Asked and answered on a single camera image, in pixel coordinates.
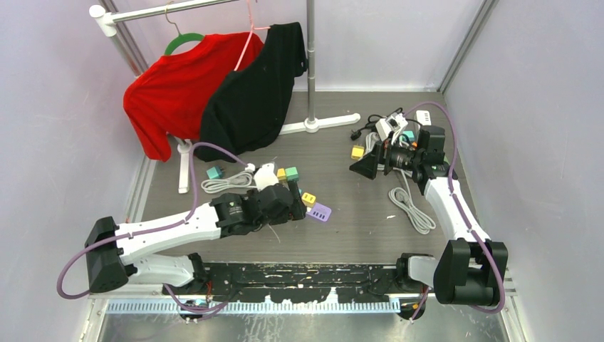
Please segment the yellow plug adapter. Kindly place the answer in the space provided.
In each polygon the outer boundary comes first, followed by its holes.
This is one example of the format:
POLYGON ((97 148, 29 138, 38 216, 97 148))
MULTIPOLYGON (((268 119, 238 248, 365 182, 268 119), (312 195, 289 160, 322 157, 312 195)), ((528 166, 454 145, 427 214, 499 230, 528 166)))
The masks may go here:
POLYGON ((353 160, 360 160, 365 155, 365 148, 361 145, 354 145, 350 157, 353 160))

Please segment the purple power strip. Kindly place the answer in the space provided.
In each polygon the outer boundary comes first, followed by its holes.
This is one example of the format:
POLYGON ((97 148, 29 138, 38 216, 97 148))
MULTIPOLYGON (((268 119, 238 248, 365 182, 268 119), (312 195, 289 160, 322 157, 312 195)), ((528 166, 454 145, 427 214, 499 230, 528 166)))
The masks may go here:
POLYGON ((307 215, 320 222, 327 222, 332 214, 332 209, 324 204, 316 202, 307 209, 307 215))

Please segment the green adapter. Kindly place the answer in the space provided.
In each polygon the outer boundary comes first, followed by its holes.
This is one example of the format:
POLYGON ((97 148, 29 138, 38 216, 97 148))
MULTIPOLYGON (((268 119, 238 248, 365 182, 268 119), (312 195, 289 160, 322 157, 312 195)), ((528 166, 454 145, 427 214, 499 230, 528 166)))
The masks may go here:
POLYGON ((285 169, 285 176, 287 181, 299 181, 300 176, 296 167, 287 167, 285 169))

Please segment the teal plug adapter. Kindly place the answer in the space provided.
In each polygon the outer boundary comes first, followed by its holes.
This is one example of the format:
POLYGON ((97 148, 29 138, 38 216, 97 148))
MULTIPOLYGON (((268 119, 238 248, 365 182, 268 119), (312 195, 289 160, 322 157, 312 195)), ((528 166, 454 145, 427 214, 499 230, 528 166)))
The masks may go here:
POLYGON ((406 130, 406 131, 404 131, 404 132, 403 132, 403 134, 404 134, 404 136, 406 136, 406 137, 407 137, 407 139, 408 139, 408 140, 409 140, 411 143, 413 143, 414 141, 416 141, 416 137, 415 137, 415 134, 414 134, 414 132, 413 132, 413 131, 411 131, 411 130, 406 130))

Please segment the white power strip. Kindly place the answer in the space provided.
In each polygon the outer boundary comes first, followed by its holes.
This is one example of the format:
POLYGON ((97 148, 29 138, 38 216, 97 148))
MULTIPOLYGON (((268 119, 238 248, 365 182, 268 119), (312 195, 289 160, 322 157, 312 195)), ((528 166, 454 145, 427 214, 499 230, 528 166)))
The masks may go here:
POLYGON ((428 110, 417 110, 415 112, 415 120, 419 123, 419 125, 432 124, 432 117, 428 110))

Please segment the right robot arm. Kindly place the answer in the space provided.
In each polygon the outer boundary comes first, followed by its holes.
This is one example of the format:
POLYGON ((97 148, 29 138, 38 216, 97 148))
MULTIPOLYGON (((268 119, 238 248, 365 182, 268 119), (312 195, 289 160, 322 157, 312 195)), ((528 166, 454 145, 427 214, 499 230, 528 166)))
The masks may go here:
POLYGON ((494 314, 504 307, 504 276, 508 249, 495 242, 468 210, 459 181, 444 153, 445 130, 424 125, 416 147, 397 146, 393 138, 374 144, 350 171, 375 179, 378 167, 410 171, 420 193, 431 205, 447 244, 440 258, 409 255, 395 274, 397 287, 407 293, 424 284, 441 304, 471 306, 494 314))

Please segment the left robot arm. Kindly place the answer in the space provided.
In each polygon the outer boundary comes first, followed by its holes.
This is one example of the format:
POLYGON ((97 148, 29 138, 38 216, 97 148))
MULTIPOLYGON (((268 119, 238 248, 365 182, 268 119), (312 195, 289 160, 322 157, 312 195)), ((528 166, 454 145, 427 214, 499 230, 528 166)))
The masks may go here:
POLYGON ((146 222, 116 224, 98 219, 85 241, 88 286, 92 294, 132 284, 168 284, 191 294, 207 287, 209 277, 196 254, 170 257, 166 249, 198 241, 244 236, 266 225, 305 218, 307 209, 295 181, 244 194, 224 193, 194 212, 146 222))

